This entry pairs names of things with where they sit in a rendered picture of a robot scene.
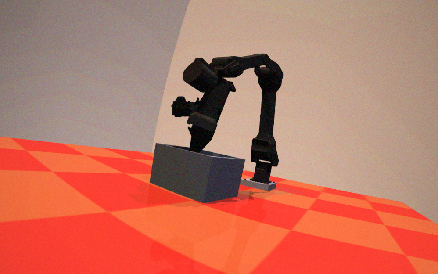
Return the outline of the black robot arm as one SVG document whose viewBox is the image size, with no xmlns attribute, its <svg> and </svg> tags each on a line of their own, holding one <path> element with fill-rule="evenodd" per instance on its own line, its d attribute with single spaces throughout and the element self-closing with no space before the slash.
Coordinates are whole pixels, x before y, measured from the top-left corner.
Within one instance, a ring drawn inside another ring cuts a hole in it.
<svg viewBox="0 0 438 274">
<path fill-rule="evenodd" d="M 266 67 L 260 67 L 265 65 Z M 259 133 L 252 139 L 251 162 L 256 163 L 254 178 L 250 180 L 261 183 L 269 181 L 272 166 L 277 167 L 279 158 L 276 149 L 276 140 L 273 136 L 273 125 L 276 109 L 276 92 L 282 85 L 283 72 L 280 66 L 266 54 L 253 54 L 244 57 L 229 56 L 215 57 L 208 64 L 203 58 L 196 58 L 183 72 L 183 80 L 204 93 L 226 103 L 230 93 L 236 92 L 233 82 L 225 78 L 240 76 L 245 69 L 254 67 L 258 76 L 258 83 L 262 89 L 261 114 Z M 172 115 L 175 117 L 189 117 L 197 112 L 200 100 L 186 102 L 183 96 L 177 96 L 173 101 Z M 261 162 L 269 161 L 269 162 Z"/>
</svg>

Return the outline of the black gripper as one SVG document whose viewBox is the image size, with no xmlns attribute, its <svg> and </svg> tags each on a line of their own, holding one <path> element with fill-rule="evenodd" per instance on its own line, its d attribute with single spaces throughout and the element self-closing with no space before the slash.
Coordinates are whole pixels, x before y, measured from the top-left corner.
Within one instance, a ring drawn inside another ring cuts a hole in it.
<svg viewBox="0 0 438 274">
<path fill-rule="evenodd" d="M 224 105 L 211 96 L 201 98 L 197 112 L 190 114 L 187 120 L 188 124 L 192 124 L 188 127 L 191 134 L 189 151 L 200 153 L 212 140 Z"/>
</svg>

